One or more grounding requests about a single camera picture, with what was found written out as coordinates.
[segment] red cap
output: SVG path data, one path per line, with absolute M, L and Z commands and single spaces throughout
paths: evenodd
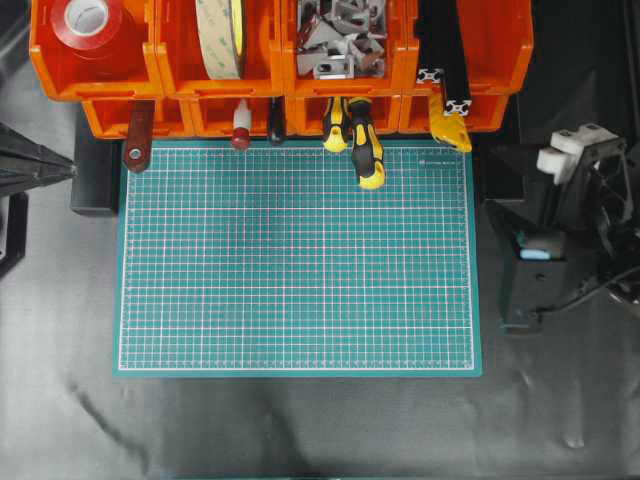
M 247 150 L 251 145 L 251 137 L 249 137 L 249 130 L 246 128 L 236 128 L 233 130 L 233 136 L 231 137 L 231 145 L 237 150 Z

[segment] hanging tool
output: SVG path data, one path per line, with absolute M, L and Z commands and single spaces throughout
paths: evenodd
M 349 108 L 346 98 L 331 97 L 329 99 L 322 127 L 324 131 L 322 144 L 328 151 L 340 153 L 349 146 Z
M 133 102 L 127 148 L 124 154 L 124 164 L 132 173 L 142 173 L 151 164 L 155 112 L 156 103 L 153 100 Z
M 429 122 L 436 141 L 451 145 L 459 152 L 471 153 L 471 139 L 464 118 L 459 113 L 445 116 L 441 93 L 429 97 Z
M 282 145 L 287 138 L 287 124 L 284 116 L 284 97 L 272 98 L 269 102 L 267 131 L 271 145 Z
M 373 125 L 371 100 L 353 98 L 349 101 L 349 110 L 353 128 L 352 161 L 358 183 L 365 190 L 376 190 L 385 182 L 384 148 Z

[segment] brown tool handle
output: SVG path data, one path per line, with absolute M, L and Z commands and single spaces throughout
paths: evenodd
M 129 123 L 124 164 L 133 173 L 142 173 L 151 164 L 151 142 L 153 140 L 154 101 L 135 101 Z

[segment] screwdriver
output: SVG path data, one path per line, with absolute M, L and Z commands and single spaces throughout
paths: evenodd
M 347 100 L 342 97 L 331 97 L 327 103 L 327 111 L 322 120 L 324 148 L 331 153 L 340 153 L 348 146 L 349 111 Z
M 357 97 L 349 101 L 353 128 L 351 160 L 360 188 L 376 190 L 385 182 L 384 148 L 378 140 L 371 116 L 371 100 Z

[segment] black fabric surface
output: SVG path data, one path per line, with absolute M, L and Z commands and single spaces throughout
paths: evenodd
M 616 3 L 536 2 L 525 141 L 632 131 Z M 0 120 L 72 156 L 75 107 L 17 65 Z M 640 320 L 602 295 L 503 336 L 482 212 L 480 379 L 131 380 L 111 374 L 117 221 L 73 214 L 70 188 L 30 194 L 27 258 L 0 285 L 0 478 L 640 473 Z

